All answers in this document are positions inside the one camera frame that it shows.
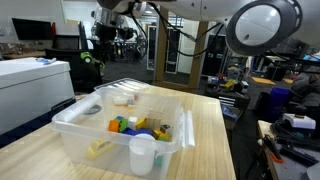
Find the orange block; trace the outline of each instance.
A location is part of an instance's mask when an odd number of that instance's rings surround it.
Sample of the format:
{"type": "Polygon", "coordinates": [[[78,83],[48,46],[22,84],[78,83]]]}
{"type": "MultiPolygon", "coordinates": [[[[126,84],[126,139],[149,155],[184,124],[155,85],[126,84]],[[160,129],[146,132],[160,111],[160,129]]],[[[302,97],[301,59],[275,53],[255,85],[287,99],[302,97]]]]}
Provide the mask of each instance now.
{"type": "Polygon", "coordinates": [[[108,131],[119,132],[119,125],[120,125],[120,121],[111,120],[109,123],[108,131]]]}

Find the yellow block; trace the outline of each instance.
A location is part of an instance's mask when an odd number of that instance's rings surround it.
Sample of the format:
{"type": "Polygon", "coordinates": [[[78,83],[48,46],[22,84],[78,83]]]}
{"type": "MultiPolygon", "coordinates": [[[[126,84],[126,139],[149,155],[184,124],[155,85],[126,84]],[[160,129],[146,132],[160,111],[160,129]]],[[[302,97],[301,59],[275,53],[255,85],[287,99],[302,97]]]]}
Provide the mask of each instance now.
{"type": "Polygon", "coordinates": [[[276,85],[276,83],[270,81],[269,79],[257,78],[257,77],[252,77],[252,79],[257,83],[276,85]]]}
{"type": "Polygon", "coordinates": [[[91,145],[88,147],[86,151],[86,156],[90,160],[94,160],[102,153],[106,152],[107,150],[114,147],[114,143],[106,142],[103,140],[94,140],[92,141],[91,145]]]}
{"type": "Polygon", "coordinates": [[[162,133],[162,132],[159,131],[159,130],[153,130],[153,132],[154,132],[153,137],[154,137],[155,139],[158,139],[159,136],[160,136],[160,134],[162,133]]]}
{"type": "Polygon", "coordinates": [[[159,135],[158,140],[169,142],[169,141],[171,141],[171,136],[161,132],[161,134],[159,135]]]}
{"type": "Polygon", "coordinates": [[[146,118],[139,119],[138,122],[136,123],[136,130],[138,130],[140,128],[147,128],[147,119],[146,118]]]}

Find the lab equipment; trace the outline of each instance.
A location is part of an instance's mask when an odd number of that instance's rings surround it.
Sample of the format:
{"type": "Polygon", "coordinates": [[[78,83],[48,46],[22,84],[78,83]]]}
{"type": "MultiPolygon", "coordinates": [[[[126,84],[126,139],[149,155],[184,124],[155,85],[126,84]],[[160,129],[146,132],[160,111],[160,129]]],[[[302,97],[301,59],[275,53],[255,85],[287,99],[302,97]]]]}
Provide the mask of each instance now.
{"type": "Polygon", "coordinates": [[[241,81],[241,93],[245,94],[248,92],[249,84],[246,81],[241,81]]]}
{"type": "Polygon", "coordinates": [[[295,114],[285,113],[282,120],[289,121],[292,130],[295,132],[313,133],[316,129],[316,121],[308,116],[297,116],[295,114]]]}
{"type": "Polygon", "coordinates": [[[37,62],[43,63],[44,65],[52,64],[57,61],[57,58],[45,59],[45,58],[37,58],[37,62]]]}
{"type": "Polygon", "coordinates": [[[270,150],[270,156],[274,162],[277,163],[283,163],[283,159],[281,158],[280,152],[277,149],[277,146],[275,145],[273,139],[269,135],[264,135],[263,143],[268,147],[270,150]]]}
{"type": "MultiPolygon", "coordinates": [[[[97,0],[105,8],[105,34],[116,34],[120,14],[139,17],[145,2],[97,0]]],[[[226,42],[232,51],[249,56],[275,48],[287,38],[320,47],[320,25],[315,15],[320,4],[317,0],[159,0],[155,2],[179,17],[196,21],[216,21],[226,27],[226,42]]],[[[185,35],[193,41],[197,38],[185,35]]]]}
{"type": "Polygon", "coordinates": [[[319,163],[316,158],[310,156],[309,154],[296,151],[293,148],[289,148],[287,146],[282,146],[282,148],[280,149],[280,154],[287,156],[306,167],[310,167],[319,163]]]}
{"type": "Polygon", "coordinates": [[[52,107],[73,99],[69,71],[69,63],[62,61],[48,65],[37,62],[36,58],[1,61],[0,135],[42,115],[47,119],[52,107]]]}

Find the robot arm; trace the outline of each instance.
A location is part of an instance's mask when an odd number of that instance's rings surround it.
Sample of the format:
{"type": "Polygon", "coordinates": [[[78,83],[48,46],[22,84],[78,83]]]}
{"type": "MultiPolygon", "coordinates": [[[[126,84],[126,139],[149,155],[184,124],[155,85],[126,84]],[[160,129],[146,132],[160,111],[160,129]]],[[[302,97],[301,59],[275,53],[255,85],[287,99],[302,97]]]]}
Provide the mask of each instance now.
{"type": "MultiPolygon", "coordinates": [[[[105,19],[109,26],[117,25],[115,17],[119,14],[133,12],[139,16],[145,9],[145,2],[97,1],[108,9],[105,19]]],[[[289,37],[320,47],[317,34],[320,23],[315,18],[320,14],[317,0],[157,0],[154,3],[186,19],[223,23],[227,27],[229,49],[241,55],[264,53],[289,37]]]]}

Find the clear plastic bin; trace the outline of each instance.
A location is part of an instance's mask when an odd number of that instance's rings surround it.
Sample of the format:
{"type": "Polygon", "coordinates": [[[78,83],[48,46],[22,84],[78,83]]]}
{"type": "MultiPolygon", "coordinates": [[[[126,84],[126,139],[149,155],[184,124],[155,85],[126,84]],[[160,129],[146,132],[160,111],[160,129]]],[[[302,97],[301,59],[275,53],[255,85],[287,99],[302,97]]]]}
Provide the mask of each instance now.
{"type": "Polygon", "coordinates": [[[137,176],[130,167],[129,143],[138,137],[107,131],[110,120],[117,116],[146,117],[148,127],[159,130],[160,124],[167,124],[172,128],[170,142],[140,139],[141,148],[155,151],[155,157],[151,172],[139,177],[165,179],[171,154],[182,147],[194,146],[191,112],[184,111],[178,99],[114,88],[99,88],[55,115],[52,128],[61,132],[66,153],[73,162],[137,176]],[[117,98],[133,98],[134,105],[130,108],[115,105],[117,98]],[[88,113],[95,105],[101,106],[101,110],[88,113]],[[104,152],[88,158],[90,148],[104,152]]]}
{"type": "Polygon", "coordinates": [[[113,81],[107,84],[97,86],[94,88],[94,90],[100,89],[102,87],[119,88],[126,91],[143,92],[149,88],[149,84],[146,84],[134,79],[130,79],[130,78],[124,78],[124,79],[119,79],[117,81],[113,81]]]}

